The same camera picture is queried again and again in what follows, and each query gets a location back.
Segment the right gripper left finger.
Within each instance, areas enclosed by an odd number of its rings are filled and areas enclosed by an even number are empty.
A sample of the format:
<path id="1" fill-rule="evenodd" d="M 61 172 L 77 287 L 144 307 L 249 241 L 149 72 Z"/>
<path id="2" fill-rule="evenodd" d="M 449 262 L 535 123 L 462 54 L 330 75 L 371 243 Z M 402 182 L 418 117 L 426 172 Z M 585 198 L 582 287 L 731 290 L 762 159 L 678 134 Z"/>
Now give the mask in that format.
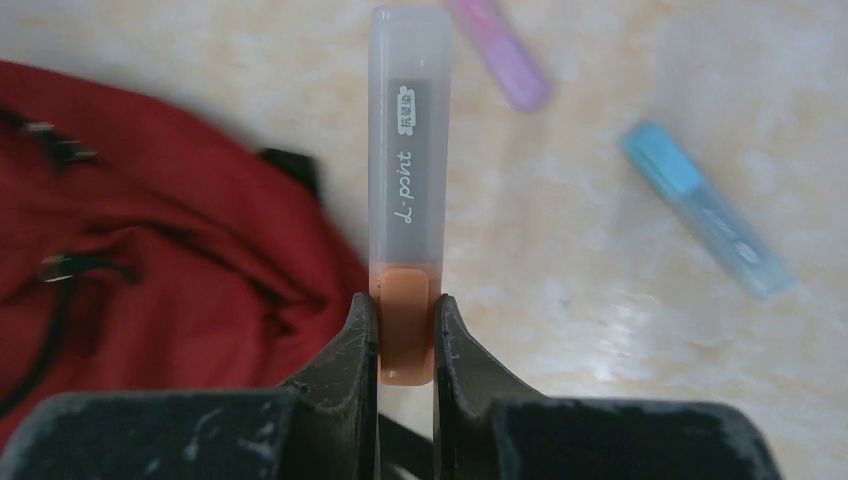
<path id="1" fill-rule="evenodd" d="M 376 312 L 263 389 L 68 393 L 42 402 L 1 457 L 5 479 L 375 479 Z"/>

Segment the orange highlighter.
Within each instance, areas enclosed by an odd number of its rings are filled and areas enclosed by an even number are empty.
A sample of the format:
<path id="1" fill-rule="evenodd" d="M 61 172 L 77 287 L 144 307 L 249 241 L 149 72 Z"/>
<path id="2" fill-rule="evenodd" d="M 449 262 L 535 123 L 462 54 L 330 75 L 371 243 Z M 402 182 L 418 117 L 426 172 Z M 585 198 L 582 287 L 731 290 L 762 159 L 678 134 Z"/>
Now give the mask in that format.
<path id="1" fill-rule="evenodd" d="M 368 57 L 369 293 L 382 383 L 433 378 L 442 294 L 452 27 L 433 6 L 373 9 Z"/>

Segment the red backpack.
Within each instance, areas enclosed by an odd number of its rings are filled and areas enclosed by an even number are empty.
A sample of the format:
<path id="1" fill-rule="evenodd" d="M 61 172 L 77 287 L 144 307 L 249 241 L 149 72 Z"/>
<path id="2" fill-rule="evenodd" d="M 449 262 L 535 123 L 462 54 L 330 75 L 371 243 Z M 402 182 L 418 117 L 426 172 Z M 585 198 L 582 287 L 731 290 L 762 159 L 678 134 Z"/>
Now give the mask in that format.
<path id="1" fill-rule="evenodd" d="M 1 457 L 57 395 L 263 389 L 311 361 L 366 276 L 315 187 L 308 157 L 3 62 Z M 377 415 L 377 478 L 431 478 L 431 443 Z"/>

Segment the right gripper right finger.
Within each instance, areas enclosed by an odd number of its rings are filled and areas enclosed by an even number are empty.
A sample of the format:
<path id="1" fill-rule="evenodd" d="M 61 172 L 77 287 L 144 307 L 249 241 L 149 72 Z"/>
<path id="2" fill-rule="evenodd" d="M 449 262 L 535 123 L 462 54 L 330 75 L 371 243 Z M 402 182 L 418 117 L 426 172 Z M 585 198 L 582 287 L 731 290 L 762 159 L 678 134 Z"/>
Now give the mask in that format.
<path id="1" fill-rule="evenodd" d="M 768 442 L 721 403 L 557 398 L 500 363 L 456 300 L 434 310 L 438 479 L 778 479 Z"/>

